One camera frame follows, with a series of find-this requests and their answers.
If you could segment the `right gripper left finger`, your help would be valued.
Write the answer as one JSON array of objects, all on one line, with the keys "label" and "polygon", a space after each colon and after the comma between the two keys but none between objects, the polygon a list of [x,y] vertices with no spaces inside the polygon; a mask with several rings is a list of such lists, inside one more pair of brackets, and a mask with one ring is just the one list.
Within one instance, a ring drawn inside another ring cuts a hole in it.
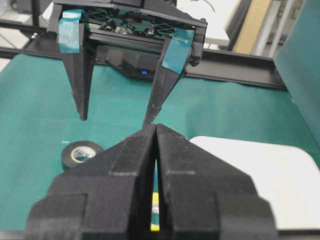
[{"label": "right gripper left finger", "polygon": [[28,240],[136,240],[150,231],[154,124],[54,178],[26,223]]}]

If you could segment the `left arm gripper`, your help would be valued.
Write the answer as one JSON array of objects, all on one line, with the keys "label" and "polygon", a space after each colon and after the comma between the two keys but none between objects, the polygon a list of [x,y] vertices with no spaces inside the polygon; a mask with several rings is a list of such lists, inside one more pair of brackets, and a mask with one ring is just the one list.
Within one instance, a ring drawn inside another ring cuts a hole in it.
[{"label": "left arm gripper", "polygon": [[168,0],[55,0],[47,31],[59,36],[63,53],[80,49],[80,31],[119,37],[117,29],[125,29],[127,37],[120,37],[122,48],[143,50],[142,42],[164,44],[153,78],[151,94],[143,120],[143,127],[151,124],[178,82],[187,62],[193,67],[202,59],[208,23],[177,9]]}]

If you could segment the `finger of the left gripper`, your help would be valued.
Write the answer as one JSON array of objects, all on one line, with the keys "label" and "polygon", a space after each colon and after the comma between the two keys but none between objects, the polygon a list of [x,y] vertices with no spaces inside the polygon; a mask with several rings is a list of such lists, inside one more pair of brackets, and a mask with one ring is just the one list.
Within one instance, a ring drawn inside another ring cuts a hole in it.
[{"label": "finger of the left gripper", "polygon": [[58,22],[58,45],[72,90],[76,110],[82,121],[88,118],[94,68],[94,45],[86,41],[82,9],[65,10]]}]

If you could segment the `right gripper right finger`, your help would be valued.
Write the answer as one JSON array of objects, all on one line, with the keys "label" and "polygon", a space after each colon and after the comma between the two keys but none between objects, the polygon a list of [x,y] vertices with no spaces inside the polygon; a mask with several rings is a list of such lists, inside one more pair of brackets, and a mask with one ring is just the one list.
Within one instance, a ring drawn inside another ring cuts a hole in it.
[{"label": "right gripper right finger", "polygon": [[252,178],[158,124],[160,228],[174,240],[276,240]]}]

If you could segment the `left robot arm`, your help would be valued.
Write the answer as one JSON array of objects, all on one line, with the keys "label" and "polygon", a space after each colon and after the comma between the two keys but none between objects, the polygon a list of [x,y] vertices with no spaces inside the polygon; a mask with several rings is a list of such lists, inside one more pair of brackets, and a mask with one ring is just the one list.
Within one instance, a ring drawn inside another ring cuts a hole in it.
[{"label": "left robot arm", "polygon": [[55,0],[47,31],[56,35],[81,120],[88,117],[93,68],[102,59],[128,77],[152,80],[146,127],[186,67],[200,63],[207,26],[168,0]]}]

